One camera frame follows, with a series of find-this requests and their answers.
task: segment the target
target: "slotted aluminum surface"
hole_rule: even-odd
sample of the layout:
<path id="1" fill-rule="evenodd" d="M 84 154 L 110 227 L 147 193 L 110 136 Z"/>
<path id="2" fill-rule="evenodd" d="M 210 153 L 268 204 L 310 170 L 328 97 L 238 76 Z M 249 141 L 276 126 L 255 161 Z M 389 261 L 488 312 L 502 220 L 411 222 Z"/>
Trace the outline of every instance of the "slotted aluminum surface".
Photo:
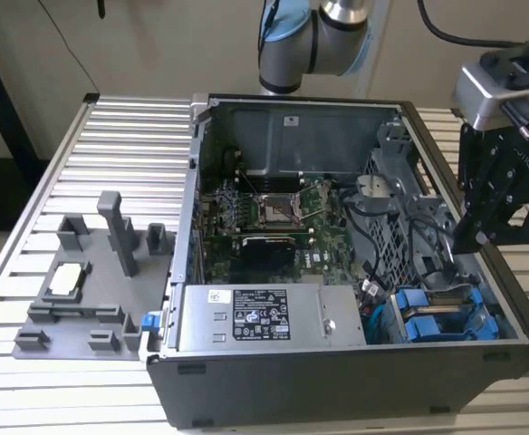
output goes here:
<path id="1" fill-rule="evenodd" d="M 461 121 L 448 110 L 420 114 L 456 170 Z M 63 213 L 81 212 L 88 226 L 102 227 L 95 201 L 101 190 L 114 189 L 124 197 L 122 211 L 136 227 L 160 221 L 175 230 L 188 141 L 187 101 L 101 98 L 82 108 L 53 159 L 53 178 L 38 188 L 0 256 L 0 428 L 50 435 L 176 433 L 165 422 L 140 362 L 17 361 L 10 353 L 26 307 L 59 246 L 54 231 Z M 503 252 L 529 295 L 529 246 Z M 529 374 L 497 382 L 457 416 L 242 428 L 237 433 L 289 431 L 529 434 Z"/>

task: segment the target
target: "motherboard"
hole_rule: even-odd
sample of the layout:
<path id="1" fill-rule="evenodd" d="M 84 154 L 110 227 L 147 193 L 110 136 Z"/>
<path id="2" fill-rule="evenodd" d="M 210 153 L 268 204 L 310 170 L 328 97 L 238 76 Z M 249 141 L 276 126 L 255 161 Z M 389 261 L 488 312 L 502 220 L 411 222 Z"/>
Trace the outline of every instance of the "motherboard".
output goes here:
<path id="1" fill-rule="evenodd" d="M 363 279 L 332 180 L 274 180 L 238 174 L 202 196 L 207 284 L 318 283 Z"/>

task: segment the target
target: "wall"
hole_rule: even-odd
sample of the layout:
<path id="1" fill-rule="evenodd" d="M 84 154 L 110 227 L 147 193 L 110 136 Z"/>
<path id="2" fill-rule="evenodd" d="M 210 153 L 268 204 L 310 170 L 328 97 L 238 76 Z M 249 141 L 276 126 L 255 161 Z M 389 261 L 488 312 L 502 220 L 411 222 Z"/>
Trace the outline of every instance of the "wall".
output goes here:
<path id="1" fill-rule="evenodd" d="M 447 33 L 529 39 L 529 0 L 427 0 L 425 4 L 431 21 Z M 421 21 L 415 0 L 392 0 L 368 97 L 450 107 L 460 65 L 477 60 L 484 51 L 438 40 Z"/>
<path id="2" fill-rule="evenodd" d="M 260 0 L 43 0 L 102 93 L 190 97 L 258 92 Z M 0 74 L 38 151 L 59 144 L 89 80 L 34 0 L 0 0 Z M 310 78 L 303 92 L 350 95 L 355 78 Z"/>
<path id="3" fill-rule="evenodd" d="M 260 0 L 107 0 L 103 21 L 95 0 L 43 1 L 102 93 L 258 92 Z M 392 7 L 383 14 L 376 68 L 306 77 L 303 94 L 450 105 L 459 66 L 482 50 L 436 39 L 415 0 L 378 1 Z M 427 7 L 448 32 L 529 37 L 528 0 L 428 0 Z M 51 156 L 93 87 L 35 0 L 0 0 L 0 74 L 39 154 Z"/>

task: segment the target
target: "screw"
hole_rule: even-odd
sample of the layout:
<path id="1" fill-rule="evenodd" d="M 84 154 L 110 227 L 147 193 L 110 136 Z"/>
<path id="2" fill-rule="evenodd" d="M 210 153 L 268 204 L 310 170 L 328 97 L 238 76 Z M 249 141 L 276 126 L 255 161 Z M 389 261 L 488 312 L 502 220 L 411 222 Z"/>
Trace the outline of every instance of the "screw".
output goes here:
<path id="1" fill-rule="evenodd" d="M 482 231 L 478 231 L 476 234 L 476 242 L 480 245 L 485 245 L 488 242 L 488 237 Z"/>

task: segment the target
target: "sticker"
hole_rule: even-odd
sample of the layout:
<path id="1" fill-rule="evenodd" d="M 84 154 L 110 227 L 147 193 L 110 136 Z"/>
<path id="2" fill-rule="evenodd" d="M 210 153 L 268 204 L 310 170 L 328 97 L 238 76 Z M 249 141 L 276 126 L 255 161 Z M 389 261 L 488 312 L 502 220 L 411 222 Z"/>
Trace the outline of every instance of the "sticker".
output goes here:
<path id="1" fill-rule="evenodd" d="M 368 293 L 369 295 L 375 297 L 375 295 L 377 294 L 377 292 L 380 290 L 380 288 L 373 284 L 372 282 L 370 282 L 369 280 L 364 280 L 363 281 L 363 285 L 361 286 L 361 290 L 364 291 L 365 293 Z"/>
<path id="2" fill-rule="evenodd" d="M 299 117 L 298 116 L 285 116 L 284 117 L 284 126 L 285 127 L 298 127 L 299 126 Z"/>
<path id="3" fill-rule="evenodd" d="M 208 303 L 209 304 L 230 304 L 230 298 L 232 296 L 231 290 L 220 290 L 211 288 L 208 290 Z"/>
<path id="4" fill-rule="evenodd" d="M 290 340 L 286 290 L 235 290 L 235 340 Z"/>

